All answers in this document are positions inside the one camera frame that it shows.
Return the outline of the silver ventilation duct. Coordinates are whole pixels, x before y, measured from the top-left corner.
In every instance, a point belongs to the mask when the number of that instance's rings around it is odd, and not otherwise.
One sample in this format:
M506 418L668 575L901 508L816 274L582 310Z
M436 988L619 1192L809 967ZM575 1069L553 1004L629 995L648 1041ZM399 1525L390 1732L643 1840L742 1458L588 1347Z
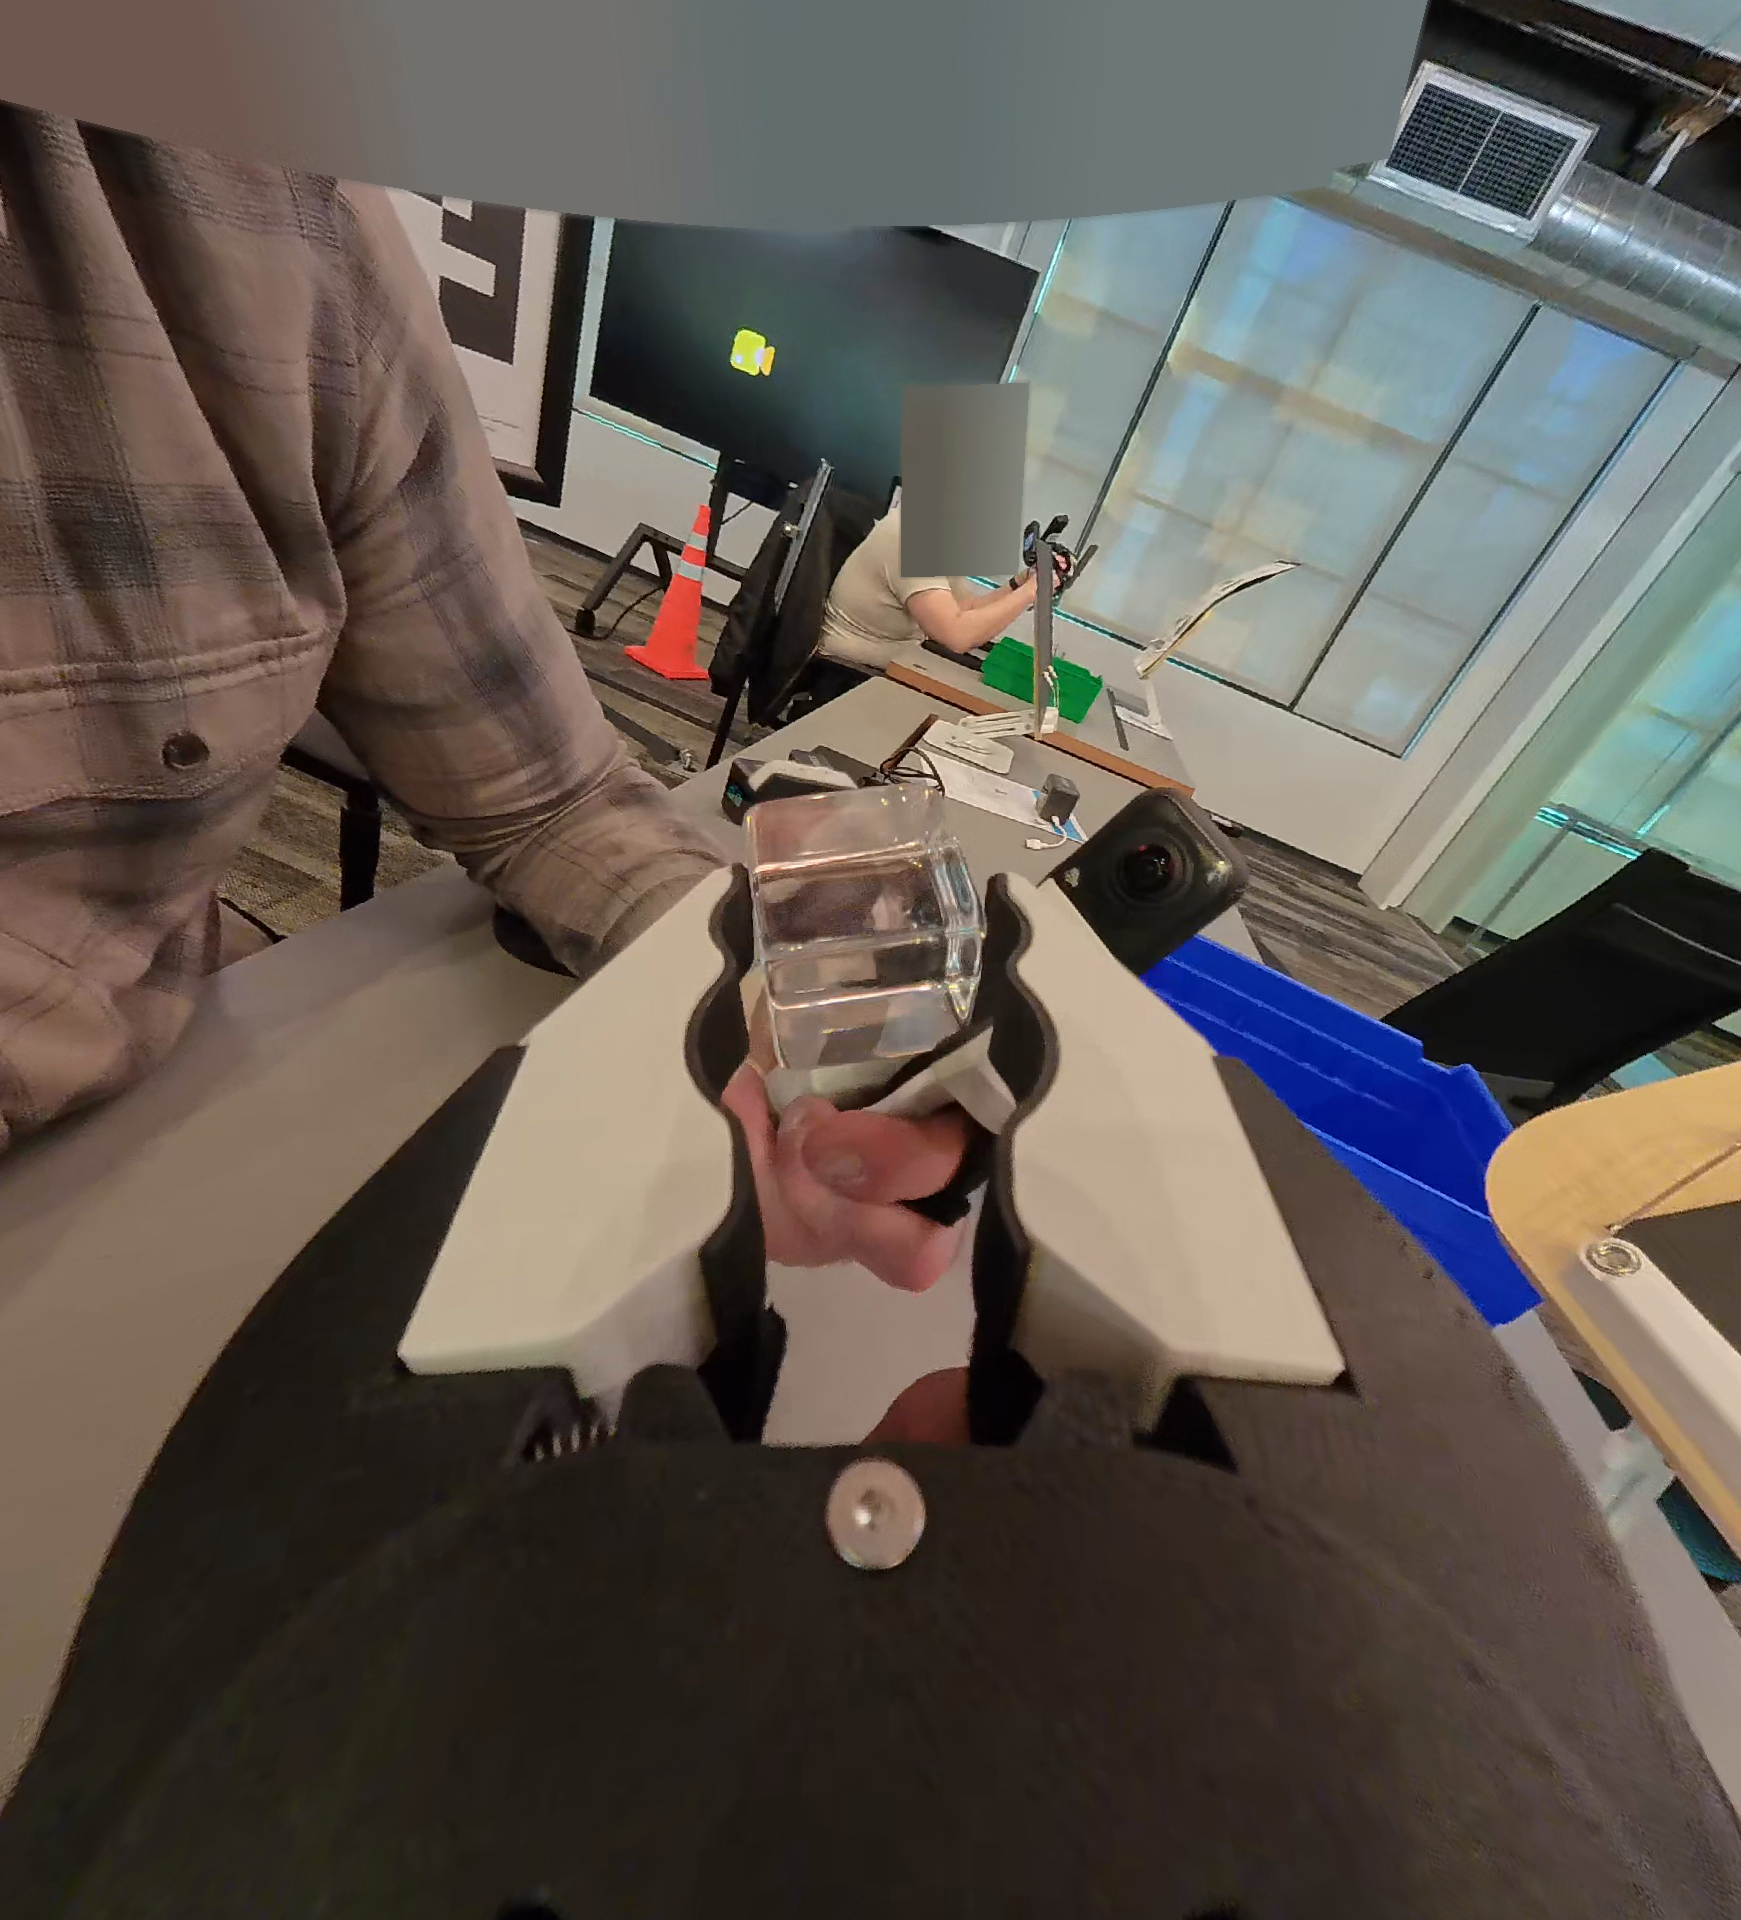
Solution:
M1741 227L1583 162L1526 249L1595 299L1741 367Z

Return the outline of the white display stand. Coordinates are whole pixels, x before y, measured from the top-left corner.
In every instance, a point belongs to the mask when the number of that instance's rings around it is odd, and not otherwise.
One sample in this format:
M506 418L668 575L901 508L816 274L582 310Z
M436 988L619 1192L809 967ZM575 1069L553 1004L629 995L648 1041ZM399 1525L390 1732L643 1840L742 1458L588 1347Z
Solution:
M1630 1425L1590 1479L1622 1538L1680 1483L1741 1559L1741 1063L1516 1129L1486 1196Z

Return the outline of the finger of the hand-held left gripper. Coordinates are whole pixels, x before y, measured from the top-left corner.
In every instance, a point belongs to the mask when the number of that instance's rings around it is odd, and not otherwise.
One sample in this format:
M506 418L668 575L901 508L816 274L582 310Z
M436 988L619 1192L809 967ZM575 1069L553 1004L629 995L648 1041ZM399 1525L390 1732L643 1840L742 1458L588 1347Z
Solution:
M995 1032L972 1027L911 1061L857 1111L904 1122L957 1111L980 1131L1001 1131L1017 1111L1017 1093L993 1060Z

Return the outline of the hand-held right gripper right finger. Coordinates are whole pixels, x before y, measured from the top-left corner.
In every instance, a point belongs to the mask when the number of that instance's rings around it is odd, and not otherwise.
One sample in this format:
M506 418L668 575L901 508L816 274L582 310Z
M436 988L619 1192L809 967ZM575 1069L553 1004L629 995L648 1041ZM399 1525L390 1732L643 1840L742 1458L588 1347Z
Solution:
M1139 1434L1182 1382L1335 1388L1348 1362L1218 1057L1049 884L985 899L969 1116L970 1423L1003 1445L1062 1376Z

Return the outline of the thin grey monitor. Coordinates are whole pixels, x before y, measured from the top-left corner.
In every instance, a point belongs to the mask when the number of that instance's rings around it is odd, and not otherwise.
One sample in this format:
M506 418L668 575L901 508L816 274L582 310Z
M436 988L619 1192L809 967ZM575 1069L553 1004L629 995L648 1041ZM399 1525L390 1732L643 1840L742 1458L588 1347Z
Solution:
M989 599L978 604L957 604L957 610L949 616L949 626L934 642L946 645L957 658L975 658L980 654L978 664L972 665L972 673L978 681L978 693L986 699L982 712L996 717L995 723L986 721L986 726L993 731L1013 728L1020 737L1040 742L1051 734L1059 718L1052 708L1049 672L1056 568L1052 566L1052 549L1044 541L1031 548L1031 558L1033 563L1027 568L1018 588L999 588ZM1010 614L1014 622L1022 622L1022 617L1028 616L1028 642L1035 651L1035 693L1031 702L1008 697L980 680L982 655L995 640L1008 636L1005 614Z

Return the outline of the clear acrylic cube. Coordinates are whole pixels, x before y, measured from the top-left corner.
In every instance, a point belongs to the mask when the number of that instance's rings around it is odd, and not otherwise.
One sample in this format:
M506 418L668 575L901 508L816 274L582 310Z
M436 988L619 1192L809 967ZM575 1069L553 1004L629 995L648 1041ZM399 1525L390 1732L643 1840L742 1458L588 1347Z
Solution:
M744 864L774 1114L872 1102L965 1036L982 910L934 786L765 799L744 818Z

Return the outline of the green plastic bin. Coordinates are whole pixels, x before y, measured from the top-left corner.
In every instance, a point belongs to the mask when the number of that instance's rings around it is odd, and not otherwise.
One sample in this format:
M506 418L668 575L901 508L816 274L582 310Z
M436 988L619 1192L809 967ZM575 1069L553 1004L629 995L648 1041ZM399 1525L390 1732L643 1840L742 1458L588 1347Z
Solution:
M1035 651L1027 640L999 637L991 644L980 662L980 680L993 689L1031 702ZM1091 667L1052 654L1049 659L1052 684L1052 708L1066 724L1081 724L1096 703L1103 681Z

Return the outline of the orange traffic cone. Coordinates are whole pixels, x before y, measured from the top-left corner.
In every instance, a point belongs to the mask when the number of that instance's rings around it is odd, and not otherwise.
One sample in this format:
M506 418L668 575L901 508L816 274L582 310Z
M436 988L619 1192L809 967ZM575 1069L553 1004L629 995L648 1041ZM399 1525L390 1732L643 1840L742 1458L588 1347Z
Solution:
M701 617L701 579L711 536L711 509L696 508L691 533L683 541L650 633L623 651L628 659L666 681L708 684L708 667L697 658Z

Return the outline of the person's plaid shirt torso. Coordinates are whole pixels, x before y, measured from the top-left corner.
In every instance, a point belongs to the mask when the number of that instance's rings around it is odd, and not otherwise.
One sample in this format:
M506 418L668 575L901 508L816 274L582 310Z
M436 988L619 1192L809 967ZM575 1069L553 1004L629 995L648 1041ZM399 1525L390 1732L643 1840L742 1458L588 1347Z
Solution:
M0 104L0 1155L126 1091L345 616L328 182Z

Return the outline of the blue plastic bin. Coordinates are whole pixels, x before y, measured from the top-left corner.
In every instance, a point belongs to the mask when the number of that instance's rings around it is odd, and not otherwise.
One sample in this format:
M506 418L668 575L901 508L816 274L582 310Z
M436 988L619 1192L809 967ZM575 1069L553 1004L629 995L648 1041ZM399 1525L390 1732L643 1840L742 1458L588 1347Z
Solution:
M1145 984L1255 1078L1433 1258L1489 1325L1536 1307L1488 1209L1508 1117L1470 1068L1258 959L1192 936Z

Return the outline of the person's left hand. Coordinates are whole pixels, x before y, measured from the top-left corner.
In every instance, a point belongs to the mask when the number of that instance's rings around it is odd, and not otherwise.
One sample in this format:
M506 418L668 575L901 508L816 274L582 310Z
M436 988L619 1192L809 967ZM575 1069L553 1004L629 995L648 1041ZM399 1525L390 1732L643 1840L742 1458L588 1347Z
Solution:
M901 1291L927 1291L958 1258L963 1227L916 1212L953 1183L978 1139L957 1107L925 1117L838 1111L802 1097L782 1116L742 1066L721 1106L742 1133L770 1261L854 1263Z

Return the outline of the person's left forearm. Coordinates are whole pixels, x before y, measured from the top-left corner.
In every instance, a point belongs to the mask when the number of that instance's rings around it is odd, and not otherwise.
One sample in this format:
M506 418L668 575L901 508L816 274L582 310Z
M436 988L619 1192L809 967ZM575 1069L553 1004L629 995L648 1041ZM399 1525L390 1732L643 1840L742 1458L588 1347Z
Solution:
M316 488L345 617L325 708L416 837L592 975L721 859L600 708L387 193L338 184L331 207L342 376Z

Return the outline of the black office chair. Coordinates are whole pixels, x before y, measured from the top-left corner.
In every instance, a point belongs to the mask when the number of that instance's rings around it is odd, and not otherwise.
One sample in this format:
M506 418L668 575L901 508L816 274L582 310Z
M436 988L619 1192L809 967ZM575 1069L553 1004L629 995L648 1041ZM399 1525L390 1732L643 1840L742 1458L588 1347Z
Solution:
M1739 1010L1741 892L1648 851L1385 1025L1474 1069L1520 1125Z

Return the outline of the white air vent grille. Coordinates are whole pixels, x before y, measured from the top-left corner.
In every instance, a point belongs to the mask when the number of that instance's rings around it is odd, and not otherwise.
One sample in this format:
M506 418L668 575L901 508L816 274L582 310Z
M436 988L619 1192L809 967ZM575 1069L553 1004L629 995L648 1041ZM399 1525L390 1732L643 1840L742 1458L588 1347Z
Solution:
M1595 121L1424 60L1388 150L1367 177L1528 243L1597 134Z

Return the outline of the black display panel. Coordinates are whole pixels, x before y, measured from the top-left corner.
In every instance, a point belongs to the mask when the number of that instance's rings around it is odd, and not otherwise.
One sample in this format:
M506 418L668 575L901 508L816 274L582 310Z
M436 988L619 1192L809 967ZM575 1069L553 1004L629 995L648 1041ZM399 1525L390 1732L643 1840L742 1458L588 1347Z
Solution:
M883 508L915 385L999 381L1031 266L927 227L786 234L617 221L592 397L782 484Z

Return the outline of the black white framed poster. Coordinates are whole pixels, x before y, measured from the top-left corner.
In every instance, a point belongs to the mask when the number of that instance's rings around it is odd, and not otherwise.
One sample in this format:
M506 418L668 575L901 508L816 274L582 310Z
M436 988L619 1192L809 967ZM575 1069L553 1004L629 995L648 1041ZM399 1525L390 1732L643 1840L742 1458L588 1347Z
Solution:
M596 221L388 190L506 489L564 502Z

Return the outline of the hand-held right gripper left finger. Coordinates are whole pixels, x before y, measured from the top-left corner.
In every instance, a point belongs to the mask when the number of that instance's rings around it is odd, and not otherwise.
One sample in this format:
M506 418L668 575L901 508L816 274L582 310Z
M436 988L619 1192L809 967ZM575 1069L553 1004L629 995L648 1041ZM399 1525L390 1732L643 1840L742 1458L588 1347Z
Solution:
M400 1333L420 1376L551 1368L617 1405L646 1368L761 1437L786 1355L738 1120L753 957L719 868L529 1029Z

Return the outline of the white curved book stand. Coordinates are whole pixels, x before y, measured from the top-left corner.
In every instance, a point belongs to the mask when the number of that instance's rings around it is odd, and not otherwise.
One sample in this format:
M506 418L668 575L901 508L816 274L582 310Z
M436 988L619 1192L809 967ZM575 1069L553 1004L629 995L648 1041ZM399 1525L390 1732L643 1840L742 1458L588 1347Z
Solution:
M1151 675L1163 665L1163 662L1170 659L1170 655L1176 651L1178 645L1182 645L1182 642L1192 633L1192 630L1221 604L1225 604L1227 599L1240 593L1266 585L1298 568L1300 568L1298 561L1275 559L1270 563L1252 566L1211 585L1206 593L1201 593L1201 598L1192 601L1192 606L1187 612L1166 622L1151 640L1151 644L1139 651L1139 659L1135 667L1139 681L1146 684Z

